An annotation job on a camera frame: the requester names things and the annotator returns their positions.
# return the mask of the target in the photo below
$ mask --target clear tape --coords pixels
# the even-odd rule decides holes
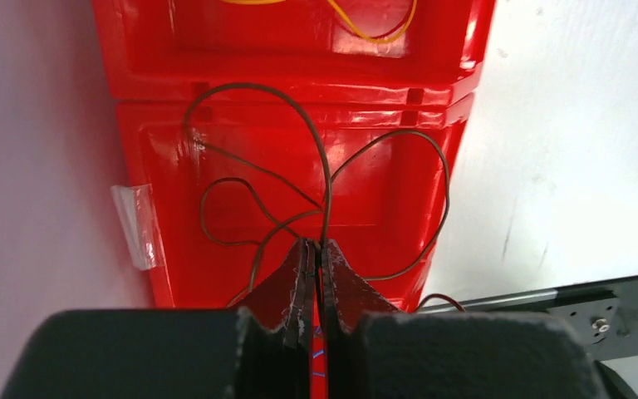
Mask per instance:
[[[139,270],[163,266],[163,246],[150,185],[111,187],[133,265]]]

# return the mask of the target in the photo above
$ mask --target white surface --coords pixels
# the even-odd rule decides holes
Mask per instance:
[[[0,0],[0,390],[48,315],[147,304],[125,183],[90,2]]]
[[[638,1],[502,0],[425,293],[638,274]]]

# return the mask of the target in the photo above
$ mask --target screw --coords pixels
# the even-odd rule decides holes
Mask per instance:
[[[604,318],[599,318],[592,325],[594,330],[597,330],[599,333],[604,333],[605,331],[610,329],[610,324],[607,323],[607,320]]]

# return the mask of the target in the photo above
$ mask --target thin cable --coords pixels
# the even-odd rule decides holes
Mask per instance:
[[[257,6],[257,5],[265,5],[265,4],[276,4],[279,2],[284,2],[285,0],[221,0],[221,1],[229,2],[231,4],[241,4],[245,6]],[[346,25],[348,25],[348,27],[353,31],[354,34],[356,34],[356,36],[360,37],[361,39],[367,42],[375,43],[375,44],[389,44],[389,43],[395,42],[397,39],[405,35],[405,32],[407,32],[407,28],[409,28],[410,25],[412,24],[412,19],[414,19],[415,12],[417,10],[417,0],[412,0],[412,6],[410,8],[410,13],[407,15],[407,20],[404,23],[402,23],[400,29],[395,33],[394,36],[386,37],[390,35],[391,32],[395,30],[395,28],[391,29],[390,32],[383,33],[382,35],[370,36],[366,34],[365,32],[363,32],[363,30],[360,29],[351,20],[351,17],[349,17],[348,14],[346,14],[343,8],[341,8],[341,6],[339,6],[338,3],[336,3],[336,1],[326,0],[326,2],[329,3],[329,5],[334,9],[334,11],[336,11],[336,14],[339,15],[341,20]]]
[[[417,255],[417,259],[415,259],[414,262],[412,262],[406,268],[403,268],[402,270],[400,270],[400,271],[398,271],[396,273],[393,273],[393,274],[388,274],[386,276],[377,276],[377,277],[364,277],[363,279],[365,281],[389,280],[391,278],[399,277],[399,276],[409,272],[414,266],[416,266],[422,260],[422,258],[431,250],[431,248],[434,245],[434,243],[436,243],[436,239],[439,237],[439,233],[441,233],[441,229],[444,228],[444,223],[446,222],[446,216],[449,215],[449,208],[451,206],[451,195],[449,194],[449,185],[450,185],[449,163],[446,160],[446,155],[444,155],[444,152],[441,150],[441,147],[439,147],[439,145],[436,143],[436,141],[434,139],[432,139],[431,137],[429,137],[428,135],[426,135],[426,134],[424,134],[424,133],[422,133],[420,131],[414,131],[414,130],[410,130],[410,129],[401,129],[401,130],[398,130],[398,131],[391,131],[390,133],[386,133],[386,134],[378,137],[377,139],[371,141],[367,145],[365,145],[363,148],[358,150],[358,152],[356,152],[354,155],[352,155],[348,160],[346,160],[341,166],[339,166],[339,169],[337,169],[336,172],[334,172],[334,174],[331,176],[331,183],[333,184],[333,182],[336,179],[336,177],[338,177],[338,175],[348,165],[350,165],[351,162],[353,162],[356,158],[358,158],[363,153],[368,151],[374,145],[380,143],[383,140],[386,140],[386,139],[389,139],[389,138],[391,138],[393,136],[396,136],[396,135],[417,135],[418,137],[421,137],[421,138],[427,140],[432,145],[432,147],[434,147],[434,150],[436,151],[437,155],[439,156],[439,159],[441,160],[441,164],[442,164],[442,166],[444,168],[444,212],[441,215],[441,220],[439,222],[439,226],[437,226],[436,231],[434,232],[434,235],[429,240],[429,242],[424,246],[424,248],[421,250],[421,252]]]
[[[284,2],[285,0],[221,0],[222,2],[230,2],[231,4],[241,4],[244,6],[262,6],[265,4],[275,4]]]
[[[230,301],[228,301],[226,308],[231,308],[233,305],[235,305],[236,302],[238,302],[238,300],[241,298],[241,296],[243,296],[247,291],[248,289],[244,288],[239,293],[237,293],[233,298],[231,298]]]
[[[334,11],[336,11],[336,13],[339,14],[339,17],[341,17],[343,22],[345,22],[346,25],[348,25],[358,37],[360,37],[361,39],[367,42],[375,43],[375,44],[392,43],[396,41],[397,39],[399,39],[400,37],[402,37],[405,34],[405,32],[407,32],[407,28],[410,27],[410,25],[412,24],[412,19],[414,19],[415,11],[417,10],[417,0],[412,0],[412,8],[410,9],[410,15],[407,17],[407,21],[405,21],[405,23],[402,25],[400,30],[397,31],[394,36],[372,37],[367,35],[358,26],[356,26],[355,23],[353,23],[351,18],[348,16],[348,14],[346,14],[346,12],[343,11],[343,8],[341,8],[341,6],[339,6],[334,0],[326,0],[326,2],[328,2],[329,5],[331,5],[331,7],[334,8]]]
[[[258,196],[258,192],[251,186],[250,183],[248,183],[247,180],[241,179],[240,177],[223,177],[221,179],[216,179],[215,181],[213,181],[212,184],[207,186],[207,189],[202,194],[202,200],[199,202],[199,222],[202,225],[202,231],[209,238],[209,240],[211,240],[213,243],[219,244],[219,245],[249,245],[249,244],[260,245],[260,242],[257,241],[257,240],[222,241],[221,239],[215,238],[209,232],[209,228],[207,227],[207,224],[204,221],[204,206],[206,205],[207,197],[209,197],[209,193],[211,192],[212,188],[214,188],[215,186],[220,185],[222,183],[229,183],[229,182],[240,183],[243,186],[245,186],[246,189],[248,189],[248,192],[250,193],[250,195],[255,200],[255,203],[258,204],[258,208],[260,208],[260,210],[263,212],[265,217],[270,219],[270,221],[272,221],[274,224],[279,224],[280,223],[279,220],[277,220],[274,216],[272,216],[272,214],[270,214],[270,211],[267,210],[267,208],[265,207],[263,202],[260,200],[260,197]],[[295,239],[299,239],[300,238],[299,234],[297,234],[293,229],[285,226],[285,230],[289,234],[292,234]]]
[[[295,192],[297,192],[299,195],[304,197],[306,200],[316,205],[317,208],[321,208],[321,206],[316,201],[314,201],[312,197],[310,197],[309,195],[306,195],[296,185],[294,185],[293,183],[291,183],[289,180],[285,179],[284,177],[278,175],[277,173],[272,172],[271,170],[267,170],[261,166],[255,165],[253,162],[244,160],[240,156],[235,155],[222,148],[219,148],[215,145],[210,145],[209,143],[206,143],[205,141],[203,141],[201,138],[194,136],[194,132],[192,129],[192,115],[194,113],[194,110],[197,108],[197,106],[199,106],[199,104],[202,101],[206,100],[207,98],[213,96],[216,93],[219,93],[221,91],[237,90],[237,89],[262,91],[280,98],[297,112],[297,114],[302,118],[304,123],[307,125],[307,128],[309,129],[310,133],[312,133],[312,138],[314,139],[314,143],[317,145],[317,151],[319,152],[319,156],[321,158],[321,168],[323,169],[323,173],[324,173],[324,185],[325,185],[324,187],[324,217],[323,217],[323,221],[321,225],[321,236],[319,238],[320,245],[324,249],[326,247],[326,240],[327,240],[326,235],[329,230],[329,219],[331,218],[331,170],[329,169],[329,160],[326,156],[326,150],[324,149],[324,145],[321,142],[321,136],[319,135],[319,131],[317,130],[317,127],[314,126],[314,122],[312,121],[312,118],[309,117],[307,112],[304,111],[304,109],[302,108],[302,106],[299,105],[299,103],[297,103],[295,100],[293,100],[290,96],[288,96],[284,92],[279,91],[278,89],[274,87],[265,86],[265,85],[261,85],[257,83],[249,83],[249,82],[228,83],[226,85],[216,86],[212,89],[209,89],[208,91],[197,96],[197,98],[195,98],[192,101],[192,103],[187,108],[187,111],[184,113],[184,118],[182,120],[183,130],[189,135],[189,138],[191,141],[197,142],[200,145],[203,145],[206,148],[209,148],[210,150],[214,150],[221,155],[224,155],[228,158],[241,162],[245,165],[248,165],[254,168],[255,170],[261,171],[266,175],[270,175],[273,178],[280,180],[281,182],[289,186],[291,189],[293,189]]]
[[[263,257],[263,250],[265,249],[265,246],[267,245],[267,243],[270,241],[270,239],[281,229],[284,229],[286,226],[288,226],[290,223],[295,222],[299,219],[302,218],[306,218],[307,216],[312,216],[313,214],[320,214],[321,211],[320,210],[309,210],[307,212],[302,212],[300,214],[296,214],[294,216],[292,216],[290,219],[287,219],[283,222],[281,222],[280,224],[278,224],[277,226],[275,226],[272,230],[270,230],[270,233],[268,233],[265,238],[263,239],[263,241],[260,242],[260,245],[258,245],[258,250],[255,252],[255,259],[253,259],[253,267],[251,268],[251,278],[250,281],[248,282],[248,292],[250,293],[251,291],[253,291],[253,285],[255,284],[255,278],[256,275],[258,274],[258,270],[260,269],[260,260]]]
[[[422,309],[422,307],[425,304],[427,304],[428,301],[430,301],[432,299],[442,299],[442,300],[448,302],[454,308],[458,309],[459,312],[465,312],[466,311],[466,309],[463,307],[463,305],[461,305],[459,303],[459,301],[457,301],[456,299],[451,298],[449,295],[444,295],[442,293],[431,293],[431,294],[427,295],[424,299],[422,299],[422,302],[420,302],[420,304],[417,305],[417,309],[415,309],[415,312],[417,312],[418,310]]]

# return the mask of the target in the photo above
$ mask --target glossy red plastic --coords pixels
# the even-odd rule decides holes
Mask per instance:
[[[435,138],[454,164],[473,103],[466,96],[448,108],[377,105],[306,105],[316,122],[331,169],[377,136],[415,128]],[[122,103],[118,106],[133,185],[150,184],[164,245],[162,266],[153,268],[158,306],[223,308],[248,285],[254,246],[214,244],[199,224],[199,201],[218,178],[239,176],[258,191],[278,219],[312,205],[282,183],[208,150],[190,153],[180,128],[180,103]],[[194,114],[204,139],[273,170],[321,202],[321,165],[313,140],[293,109],[278,103],[205,102]],[[427,141],[393,137],[366,152],[333,185],[329,237],[341,246],[354,270],[380,276],[406,267],[434,233],[444,206],[443,166]],[[260,240],[272,228],[246,189],[217,186],[205,215],[220,239]],[[300,235],[318,237],[321,217],[292,225]],[[257,283],[281,264],[294,238],[278,234],[268,245]],[[396,306],[413,309],[428,268],[423,261],[409,273],[374,287]]]
[[[394,31],[413,0],[337,0],[364,32]],[[300,102],[447,106],[477,86],[495,0],[419,0],[390,44],[354,35],[326,0],[94,0],[115,97],[188,101],[253,81]],[[255,101],[225,92],[217,101]]]

